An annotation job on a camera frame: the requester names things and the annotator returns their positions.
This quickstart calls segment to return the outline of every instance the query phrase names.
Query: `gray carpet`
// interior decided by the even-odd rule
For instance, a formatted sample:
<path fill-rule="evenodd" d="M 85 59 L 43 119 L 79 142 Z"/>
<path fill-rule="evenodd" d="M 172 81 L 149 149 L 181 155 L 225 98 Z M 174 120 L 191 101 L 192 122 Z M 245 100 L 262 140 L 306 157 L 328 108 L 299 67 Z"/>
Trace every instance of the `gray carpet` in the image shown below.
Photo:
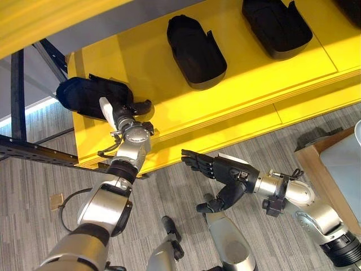
<path fill-rule="evenodd" d="M 296 139 L 314 127 L 326 131 L 348 128 L 361 119 L 361 104 L 338 110 L 220 150 L 245 159 L 261 171 L 270 168 L 291 173 L 298 163 L 293 155 Z M 71 127 L 71 115 L 58 104 L 27 117 L 28 140 L 37 141 Z M 9 134 L 9 128 L 0 129 Z M 44 144 L 75 153 L 74 135 L 69 133 Z M 49 196 L 92 186 L 101 173 L 63 168 L 19 159 L 0 162 L 0 266 L 2 270 L 33 270 L 59 239 L 66 235 L 57 212 L 49 210 Z M 152 172 L 137 180 L 130 200 L 133 210 L 123 234 L 112 238 L 109 259 L 130 271 L 146 269 L 147 259 L 165 232 L 160 218 L 174 218 L 183 236 L 185 257 L 177 270 L 201 271 L 220 264 L 202 215 L 195 205 L 202 195 L 216 194 L 222 187 L 183 164 Z M 71 200 L 64 211 L 65 223 L 75 227 L 77 210 L 84 195 Z M 226 211 L 243 232 L 260 270 L 333 270 L 322 250 L 313 244 L 289 215 L 265 215 L 262 199 L 245 195 Z"/>

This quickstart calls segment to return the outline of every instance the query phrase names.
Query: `silver robot arm segment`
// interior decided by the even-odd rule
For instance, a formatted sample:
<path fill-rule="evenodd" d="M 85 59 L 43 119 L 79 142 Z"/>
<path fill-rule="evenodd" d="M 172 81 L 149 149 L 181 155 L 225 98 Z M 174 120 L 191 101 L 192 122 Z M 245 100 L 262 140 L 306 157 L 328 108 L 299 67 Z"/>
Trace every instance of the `silver robot arm segment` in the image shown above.
<path fill-rule="evenodd" d="M 127 224 L 132 208 L 128 198 L 151 149 L 151 134 L 144 124 L 127 114 L 126 109 L 120 108 L 125 115 L 115 118 L 106 98 L 101 98 L 100 104 L 104 116 L 116 129 L 113 135 L 121 134 L 124 142 L 104 179 L 89 192 L 78 214 L 78 227 L 55 246 L 37 271 L 115 270 L 107 266 L 108 242 Z"/>
<path fill-rule="evenodd" d="M 309 185 L 296 180 L 285 181 L 284 174 L 270 172 L 258 177 L 254 193 L 266 198 L 262 208 L 270 215 L 275 214 L 272 207 L 278 207 L 274 200 L 283 194 L 282 210 L 296 218 L 305 233 L 332 260 L 336 269 L 361 270 L 361 244 L 357 237 L 349 232 L 331 206 L 315 199 L 315 193 Z"/>
<path fill-rule="evenodd" d="M 224 212 L 206 213 L 223 271 L 257 271 L 256 259 L 241 231 Z"/>

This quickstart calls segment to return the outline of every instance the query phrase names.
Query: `yellow shelf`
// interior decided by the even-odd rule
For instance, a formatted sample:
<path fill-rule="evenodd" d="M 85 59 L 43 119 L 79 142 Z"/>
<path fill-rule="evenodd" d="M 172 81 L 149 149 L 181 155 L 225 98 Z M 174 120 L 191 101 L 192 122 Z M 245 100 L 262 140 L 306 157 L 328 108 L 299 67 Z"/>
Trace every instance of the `yellow shelf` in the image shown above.
<path fill-rule="evenodd" d="M 361 76 L 355 76 L 274 105 L 282 123 L 290 124 L 360 101 Z"/>
<path fill-rule="evenodd" d="M 150 120 L 156 128 L 152 137 L 153 151 L 142 172 L 175 163 L 182 147 L 210 151 L 315 116 L 318 110 L 308 112 L 308 115 L 301 112 L 297 116 L 299 108 L 294 108 L 289 110 L 291 113 L 285 113 L 293 119 L 282 123 L 278 113 L 271 112 L 270 108 L 274 108 L 273 103 L 282 107 L 282 101 L 292 101 L 288 107 L 295 105 L 303 97 L 301 95 L 313 99 L 316 89 L 320 93 L 323 93 L 322 89 L 325 93 L 334 91 L 332 86 L 337 86 L 338 82 L 360 76 L 359 65 L 342 71 L 336 69 L 333 59 L 316 37 L 292 59 L 281 62 L 270 59 L 249 29 L 240 7 L 238 0 L 207 0 L 84 47 L 69 56 L 70 77 L 87 77 L 93 73 L 128 82 L 136 101 L 150 99 L 153 102 L 152 112 L 138 118 Z M 173 59 L 166 29 L 168 20 L 179 14 L 197 19 L 204 31 L 211 29 L 227 61 L 225 78 L 211 89 L 191 89 Z M 350 46 L 354 50 L 356 44 L 352 42 Z M 351 55 L 344 54 L 344 57 L 351 58 Z M 337 99 L 330 105 L 332 97 L 325 98 L 322 112 L 357 101 L 357 98 Z M 96 164 L 104 160 L 97 151 L 113 144 L 109 135 L 112 129 L 107 123 L 76 113 L 73 116 L 79 166 L 96 168 Z M 243 123 L 245 116 L 255 126 Z M 195 148 L 197 144 L 204 147 L 199 150 L 199 147 Z"/>
<path fill-rule="evenodd" d="M 360 67 L 361 30 L 334 0 L 299 0 L 296 5 L 338 71 Z"/>
<path fill-rule="evenodd" d="M 131 0 L 1 0 L 0 59 Z"/>
<path fill-rule="evenodd" d="M 232 117 L 224 122 L 155 144 L 139 175 L 181 160 L 181 149 L 206 153 L 294 123 L 361 102 L 360 78 L 319 88 L 290 100 Z"/>

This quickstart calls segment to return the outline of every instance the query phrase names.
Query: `light strip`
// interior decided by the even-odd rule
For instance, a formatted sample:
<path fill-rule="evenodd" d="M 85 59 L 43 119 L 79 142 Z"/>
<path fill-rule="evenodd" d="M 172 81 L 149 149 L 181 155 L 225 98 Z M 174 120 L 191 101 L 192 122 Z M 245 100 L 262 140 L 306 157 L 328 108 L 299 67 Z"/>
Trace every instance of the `light strip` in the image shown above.
<path fill-rule="evenodd" d="M 25 116 L 28 116 L 31 113 L 34 113 L 38 110 L 44 109 L 45 107 L 54 104 L 56 102 L 58 102 L 58 100 L 53 97 L 46 97 L 44 99 L 41 99 L 38 102 L 35 102 L 25 107 Z M 10 123 L 11 123 L 11 115 L 7 115 L 6 117 L 0 119 L 0 128 L 9 125 Z"/>

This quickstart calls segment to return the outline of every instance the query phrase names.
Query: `cable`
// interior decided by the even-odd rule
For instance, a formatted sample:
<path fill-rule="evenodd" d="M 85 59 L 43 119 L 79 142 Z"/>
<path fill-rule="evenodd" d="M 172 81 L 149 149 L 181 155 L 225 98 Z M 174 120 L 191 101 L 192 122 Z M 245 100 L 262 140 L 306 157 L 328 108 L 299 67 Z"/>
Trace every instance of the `cable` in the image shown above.
<path fill-rule="evenodd" d="M 107 159 L 112 159 L 113 158 L 113 156 L 106 155 L 105 153 L 113 151 L 116 148 L 118 148 L 118 146 L 120 145 L 120 143 L 122 143 L 122 140 L 123 140 L 123 136 L 119 137 L 119 136 L 115 135 L 114 137 L 115 137 L 115 144 L 114 145 L 111 145 L 110 147 L 108 147 L 108 148 L 106 148 L 106 149 L 104 149 L 102 151 L 98 151 L 98 155 L 100 157 L 107 158 Z"/>
<path fill-rule="evenodd" d="M 60 219 L 60 222 L 62 224 L 62 226 L 64 227 L 65 230 L 67 230 L 68 232 L 72 232 L 68 227 L 66 227 L 65 223 L 64 223 L 64 220 L 63 220 L 63 210 L 65 208 L 65 205 L 66 203 L 74 196 L 78 195 L 78 194 L 81 194 L 81 193 L 85 193 L 85 192 L 89 192 L 90 190 L 92 189 L 92 187 L 90 188 L 85 188 L 85 189 L 82 189 L 82 190 L 79 190 L 79 191 L 76 191 L 74 192 L 73 194 L 69 195 L 65 201 L 63 202 L 62 205 L 59 205 L 58 206 L 58 209 L 59 209 L 59 219 Z"/>
<path fill-rule="evenodd" d="M 294 172 L 292 173 L 291 178 L 297 180 L 297 179 L 300 178 L 303 174 L 304 174 L 304 171 L 300 170 L 299 168 L 296 168 L 296 169 L 294 170 Z"/>

